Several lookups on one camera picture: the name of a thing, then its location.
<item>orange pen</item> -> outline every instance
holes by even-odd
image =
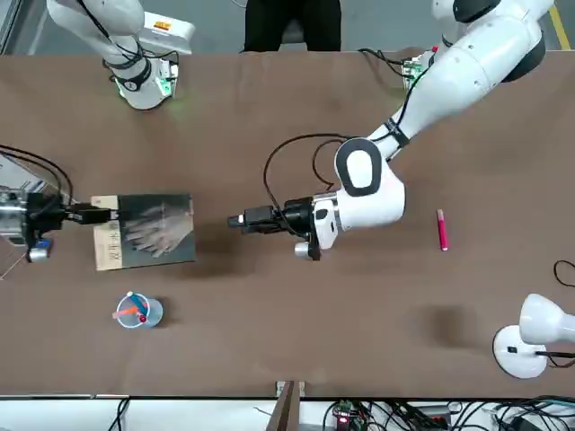
[[[112,314],[112,319],[119,319],[122,316],[128,316],[129,314],[140,314],[140,311],[137,309],[137,307],[134,305],[133,307],[129,307],[125,310],[122,310],[120,312],[115,312],[114,314]]]

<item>floor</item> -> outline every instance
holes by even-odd
[[[49,19],[44,1],[3,1],[22,4],[5,53],[61,55],[90,52],[82,41]],[[243,8],[232,0],[140,1],[148,12],[193,22],[197,27],[192,40],[194,52],[235,53],[243,47]],[[235,1],[242,4],[246,0]],[[575,40],[575,2],[556,0],[556,4],[560,13],[554,20],[550,15],[542,19],[548,49],[565,48],[565,40],[569,41],[571,34]],[[371,47],[395,51],[409,46],[428,47],[440,38],[438,25],[430,14],[429,0],[341,0],[341,8],[344,50]],[[286,48],[304,49],[305,46]]]

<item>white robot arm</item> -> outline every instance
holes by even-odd
[[[172,95],[169,61],[145,56],[137,35],[145,12],[138,0],[47,0],[54,22],[103,57],[121,95],[137,110],[150,110]]]
[[[538,20],[552,5],[553,0],[433,0],[434,16],[444,28],[442,45],[403,106],[367,138],[350,139],[339,148],[335,171],[341,189],[316,195],[308,203],[289,201],[281,214],[270,207],[269,217],[261,211],[264,207],[255,208],[256,213],[248,210],[229,224],[247,233],[293,233],[287,221],[295,220],[297,233],[305,238],[296,255],[319,259],[320,250],[330,249],[341,232],[399,220],[405,189],[388,162],[421,130],[535,68],[545,52]],[[295,202],[301,206],[296,215],[290,214]],[[261,220],[275,220],[280,229],[265,232],[258,228]],[[307,236],[300,234],[302,226],[308,227]]]

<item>white lamp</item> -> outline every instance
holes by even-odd
[[[547,357],[536,352],[546,352],[543,345],[530,345],[521,339],[518,325],[500,329],[493,339],[493,355],[501,369],[518,379],[532,379],[547,367]]]
[[[523,302],[519,325],[505,327],[495,334],[493,355],[508,374],[532,379],[545,370],[548,359],[559,368],[575,365],[575,361],[558,365],[553,360],[572,359],[575,354],[547,352],[544,344],[560,340],[575,342],[575,316],[566,314],[544,296],[531,294]]]
[[[519,330],[527,344],[575,342],[575,316],[544,296],[531,294],[521,308]]]

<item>table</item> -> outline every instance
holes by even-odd
[[[575,309],[553,278],[572,259],[575,57],[549,53],[518,83],[417,136],[393,162],[405,217],[342,235],[320,263],[287,234],[244,236],[226,218],[267,205],[262,166],[311,132],[367,135],[399,106],[385,65],[356,53],[192,56],[177,100],[138,112],[95,57],[1,57],[3,142],[61,163],[76,197],[190,191],[199,262],[96,273],[92,229],[57,233],[48,264],[0,285],[0,393],[531,397],[572,393],[570,371],[522,382],[491,353],[527,294]],[[271,166],[282,200],[322,190],[320,141]],[[334,149],[319,169],[333,175]],[[451,249],[438,250],[436,209]],[[111,319],[138,290],[164,301],[162,328]]]

